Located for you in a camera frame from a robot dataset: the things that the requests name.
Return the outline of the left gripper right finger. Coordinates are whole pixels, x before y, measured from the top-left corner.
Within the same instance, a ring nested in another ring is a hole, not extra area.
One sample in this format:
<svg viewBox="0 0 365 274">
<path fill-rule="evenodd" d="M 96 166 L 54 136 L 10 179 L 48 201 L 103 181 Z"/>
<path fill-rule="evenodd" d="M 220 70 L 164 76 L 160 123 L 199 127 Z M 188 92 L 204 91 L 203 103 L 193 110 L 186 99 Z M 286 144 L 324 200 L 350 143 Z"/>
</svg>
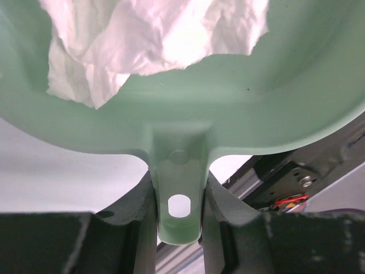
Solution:
<svg viewBox="0 0 365 274">
<path fill-rule="evenodd" d="M 259 212 L 208 176 L 206 273 L 363 273 L 363 213 Z"/>
</svg>

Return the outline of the white paper scrap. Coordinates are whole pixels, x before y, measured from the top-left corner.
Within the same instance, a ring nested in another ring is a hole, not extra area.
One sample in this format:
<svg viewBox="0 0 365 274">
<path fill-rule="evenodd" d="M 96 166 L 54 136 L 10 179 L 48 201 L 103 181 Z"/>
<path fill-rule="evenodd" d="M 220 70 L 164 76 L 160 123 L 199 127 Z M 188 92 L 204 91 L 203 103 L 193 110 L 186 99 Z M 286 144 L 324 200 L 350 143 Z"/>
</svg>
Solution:
<svg viewBox="0 0 365 274">
<path fill-rule="evenodd" d="M 250 55 L 268 1 L 41 1 L 51 19 L 48 90 L 98 109 L 132 75 L 182 70 L 214 54 Z"/>
</svg>

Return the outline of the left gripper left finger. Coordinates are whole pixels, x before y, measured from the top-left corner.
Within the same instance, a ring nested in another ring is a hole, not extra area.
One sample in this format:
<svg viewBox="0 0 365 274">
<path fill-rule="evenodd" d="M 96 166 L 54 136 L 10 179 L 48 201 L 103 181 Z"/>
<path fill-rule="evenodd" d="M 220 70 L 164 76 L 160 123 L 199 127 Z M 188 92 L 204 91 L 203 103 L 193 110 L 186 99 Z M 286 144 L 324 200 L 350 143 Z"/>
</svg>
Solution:
<svg viewBox="0 0 365 274">
<path fill-rule="evenodd" d="M 98 213 L 1 215 L 2 273 L 154 273 L 157 202 L 150 174 Z"/>
</svg>

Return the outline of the green dustpan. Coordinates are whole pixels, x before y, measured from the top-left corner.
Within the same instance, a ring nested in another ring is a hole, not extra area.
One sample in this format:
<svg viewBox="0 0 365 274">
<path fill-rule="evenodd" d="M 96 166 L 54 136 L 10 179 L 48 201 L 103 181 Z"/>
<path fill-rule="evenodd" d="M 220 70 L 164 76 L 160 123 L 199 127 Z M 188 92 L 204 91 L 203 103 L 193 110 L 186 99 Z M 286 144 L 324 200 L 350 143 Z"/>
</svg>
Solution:
<svg viewBox="0 0 365 274">
<path fill-rule="evenodd" d="M 249 56 L 132 76 L 94 110 L 46 93 L 51 20 L 39 2 L 2 1 L 1 117 L 61 148 L 145 161 L 160 239 L 192 243 L 211 162 L 293 150 L 364 111 L 363 1 L 271 1 L 268 25 Z"/>
</svg>

